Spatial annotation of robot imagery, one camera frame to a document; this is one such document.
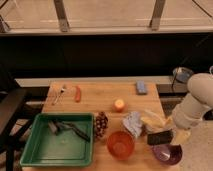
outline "purple bowl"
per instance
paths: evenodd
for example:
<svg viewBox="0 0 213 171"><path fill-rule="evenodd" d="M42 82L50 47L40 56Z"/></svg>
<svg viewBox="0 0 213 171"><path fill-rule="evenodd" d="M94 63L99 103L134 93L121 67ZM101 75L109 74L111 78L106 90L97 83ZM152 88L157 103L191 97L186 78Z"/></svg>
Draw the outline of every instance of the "purple bowl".
<svg viewBox="0 0 213 171"><path fill-rule="evenodd" d="M168 165L177 164L182 158L182 148L180 145L161 144L152 146L154 156L162 163Z"/></svg>

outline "red chili pepper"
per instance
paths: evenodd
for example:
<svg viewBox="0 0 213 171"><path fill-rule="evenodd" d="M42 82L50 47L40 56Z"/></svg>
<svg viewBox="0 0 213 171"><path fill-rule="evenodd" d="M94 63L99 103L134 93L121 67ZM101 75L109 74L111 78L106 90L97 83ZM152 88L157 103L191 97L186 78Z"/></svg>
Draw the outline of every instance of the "red chili pepper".
<svg viewBox="0 0 213 171"><path fill-rule="evenodd" d="M81 101L81 89L79 86L75 86L76 92L75 92L75 102Z"/></svg>

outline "green plastic tray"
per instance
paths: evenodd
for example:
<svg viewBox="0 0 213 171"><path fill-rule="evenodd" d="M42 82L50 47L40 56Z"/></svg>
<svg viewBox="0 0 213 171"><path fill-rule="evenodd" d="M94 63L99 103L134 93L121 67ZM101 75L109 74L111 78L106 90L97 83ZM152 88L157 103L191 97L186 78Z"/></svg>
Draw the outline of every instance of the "green plastic tray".
<svg viewBox="0 0 213 171"><path fill-rule="evenodd" d="M73 130L62 131L58 135L51 132L48 121L58 119L71 121L90 136L87 142ZM21 166L88 166L93 151L92 114L39 114L32 126L30 136L21 156Z"/></svg>

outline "wooden cutting board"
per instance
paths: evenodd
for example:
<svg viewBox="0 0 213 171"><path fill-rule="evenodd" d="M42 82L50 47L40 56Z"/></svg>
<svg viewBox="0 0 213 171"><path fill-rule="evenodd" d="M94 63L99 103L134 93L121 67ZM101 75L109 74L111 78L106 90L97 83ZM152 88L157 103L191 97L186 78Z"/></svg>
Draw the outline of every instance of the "wooden cutting board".
<svg viewBox="0 0 213 171"><path fill-rule="evenodd" d="M55 96L64 84L67 90L61 95L58 103L52 105ZM79 103L76 103L74 100L76 85L82 91L82 99ZM150 146L146 143L145 133L139 139L135 140L134 152L126 161L116 160L107 150L107 137L114 131L124 130L122 119L130 111L143 112L143 109L149 109L164 116L155 84L146 83L146 86L148 94L137 95L135 82L53 82L43 107L43 113L90 112L97 115L98 112L104 111L109 118L109 128L103 139L94 143L93 162L88 167L25 167L23 170L129 171L131 169L137 171L179 171L179 165L167 166L155 159ZM122 98L127 106L122 113L117 113L113 109L113 102L118 98Z"/></svg>

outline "orange bowl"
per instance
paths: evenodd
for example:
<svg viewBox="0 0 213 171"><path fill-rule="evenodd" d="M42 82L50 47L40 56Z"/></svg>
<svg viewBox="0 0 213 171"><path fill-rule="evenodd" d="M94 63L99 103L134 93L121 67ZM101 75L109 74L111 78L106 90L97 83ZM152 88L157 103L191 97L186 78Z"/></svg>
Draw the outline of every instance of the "orange bowl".
<svg viewBox="0 0 213 171"><path fill-rule="evenodd" d="M124 131L116 131L107 139L109 153L118 160L126 160L135 147L132 136Z"/></svg>

